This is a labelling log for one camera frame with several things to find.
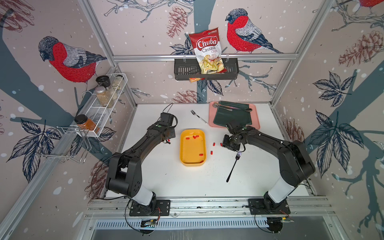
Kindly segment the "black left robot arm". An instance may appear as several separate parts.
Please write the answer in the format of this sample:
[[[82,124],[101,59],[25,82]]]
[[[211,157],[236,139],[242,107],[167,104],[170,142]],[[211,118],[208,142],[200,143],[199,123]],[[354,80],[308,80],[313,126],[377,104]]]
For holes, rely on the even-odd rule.
[[[109,161],[106,189],[140,205],[151,205],[155,194],[143,186],[142,162],[157,145],[175,136],[174,128],[172,123],[158,121],[130,149],[115,153]]]

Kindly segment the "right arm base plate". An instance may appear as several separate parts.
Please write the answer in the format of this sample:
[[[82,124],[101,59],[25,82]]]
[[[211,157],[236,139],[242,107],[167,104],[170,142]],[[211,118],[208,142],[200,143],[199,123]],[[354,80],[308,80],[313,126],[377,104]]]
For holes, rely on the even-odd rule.
[[[291,210],[289,208],[287,200],[283,200],[281,203],[276,204],[273,201],[268,201],[262,198],[248,199],[248,207],[252,215],[290,215]]]

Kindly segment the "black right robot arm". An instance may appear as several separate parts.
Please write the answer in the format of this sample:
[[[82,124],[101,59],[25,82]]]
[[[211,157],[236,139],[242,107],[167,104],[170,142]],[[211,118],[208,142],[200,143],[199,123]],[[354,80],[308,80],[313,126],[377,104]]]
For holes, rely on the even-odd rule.
[[[316,168],[305,144],[300,141],[284,141],[266,135],[259,130],[243,128],[225,135],[223,147],[240,152],[240,146],[256,146],[279,161],[280,177],[274,186],[265,193],[264,205],[268,210],[276,209],[306,179],[315,173]]]

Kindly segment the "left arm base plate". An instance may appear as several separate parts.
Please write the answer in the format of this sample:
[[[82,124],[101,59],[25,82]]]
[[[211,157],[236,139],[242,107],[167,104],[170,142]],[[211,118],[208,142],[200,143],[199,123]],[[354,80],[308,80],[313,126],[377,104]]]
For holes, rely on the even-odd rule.
[[[148,206],[134,201],[129,207],[130,217],[169,216],[171,208],[170,200],[154,200]]]

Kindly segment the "yellow plastic storage tray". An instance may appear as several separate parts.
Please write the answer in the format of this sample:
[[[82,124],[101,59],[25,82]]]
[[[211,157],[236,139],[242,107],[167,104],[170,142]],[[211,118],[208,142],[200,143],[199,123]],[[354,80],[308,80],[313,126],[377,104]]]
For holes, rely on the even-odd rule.
[[[186,167],[199,167],[206,162],[207,148],[205,133],[199,129],[187,129],[180,137],[180,161]]]

